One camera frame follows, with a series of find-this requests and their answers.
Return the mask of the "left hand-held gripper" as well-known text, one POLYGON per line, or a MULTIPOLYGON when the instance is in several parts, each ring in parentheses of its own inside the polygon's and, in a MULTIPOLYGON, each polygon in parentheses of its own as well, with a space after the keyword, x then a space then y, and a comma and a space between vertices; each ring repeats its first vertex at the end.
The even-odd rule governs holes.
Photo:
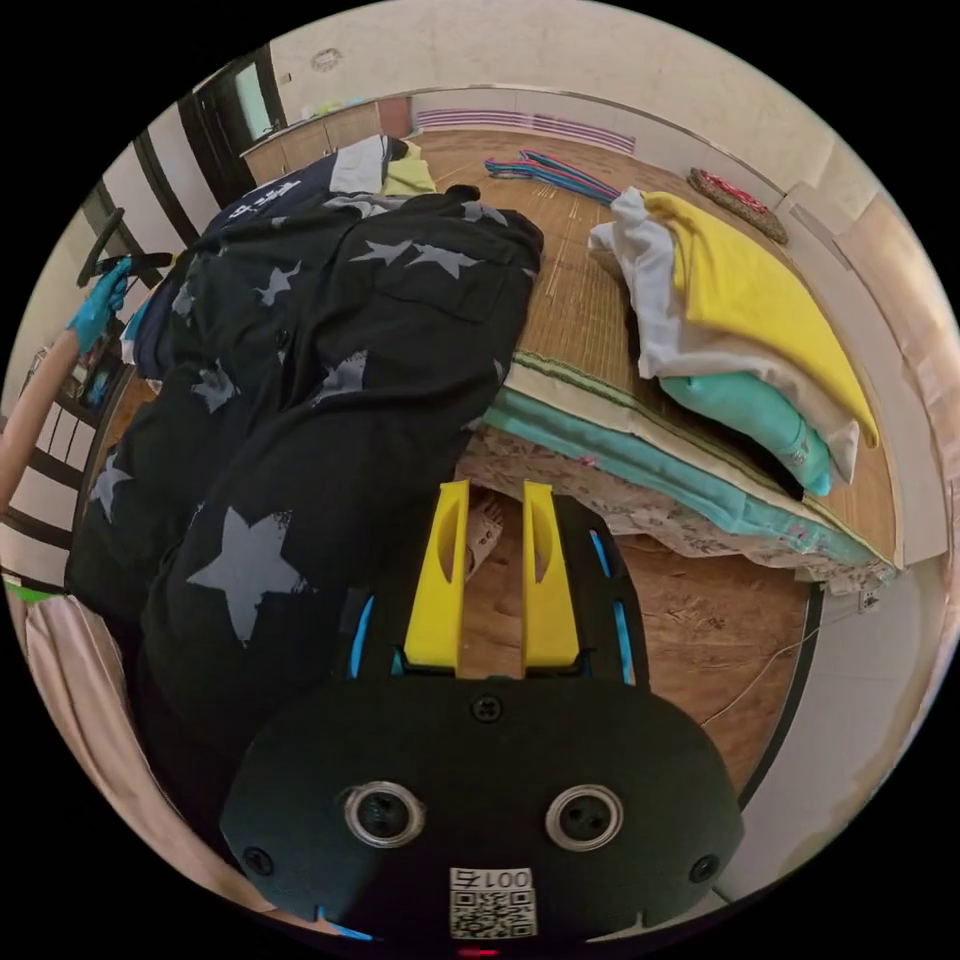
POLYGON ((107 248, 108 242, 123 226, 124 216, 125 209, 116 208, 107 217, 77 275, 77 288, 82 289, 94 278, 112 272, 116 265, 122 261, 128 261, 127 277, 131 281, 146 280, 149 275, 158 273, 161 268, 169 268, 173 265, 173 254, 170 252, 130 252, 121 253, 118 256, 104 257, 103 253, 107 248))

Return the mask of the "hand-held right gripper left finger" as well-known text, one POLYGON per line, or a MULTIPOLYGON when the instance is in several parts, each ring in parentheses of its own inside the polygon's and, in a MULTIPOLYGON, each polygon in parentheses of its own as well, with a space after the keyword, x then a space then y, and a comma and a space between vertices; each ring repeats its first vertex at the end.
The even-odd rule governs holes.
POLYGON ((457 667, 463 622, 470 485, 441 485, 404 640, 410 667, 457 667))

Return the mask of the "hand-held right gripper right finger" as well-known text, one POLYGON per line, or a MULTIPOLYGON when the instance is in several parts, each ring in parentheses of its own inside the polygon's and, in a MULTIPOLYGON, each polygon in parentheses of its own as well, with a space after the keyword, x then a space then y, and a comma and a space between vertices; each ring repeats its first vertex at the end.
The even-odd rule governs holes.
POLYGON ((522 666, 568 670, 577 661, 580 645, 549 485, 524 482, 522 533, 522 666))

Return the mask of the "person's left hand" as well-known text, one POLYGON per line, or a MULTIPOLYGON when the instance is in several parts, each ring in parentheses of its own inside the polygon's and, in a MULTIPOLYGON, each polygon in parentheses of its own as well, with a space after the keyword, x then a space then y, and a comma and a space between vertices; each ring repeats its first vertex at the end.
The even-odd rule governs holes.
POLYGON ((68 323, 67 330, 76 340, 79 355, 87 354, 92 349, 106 329, 110 317, 123 306, 131 266, 132 258, 123 257, 101 275, 68 323))

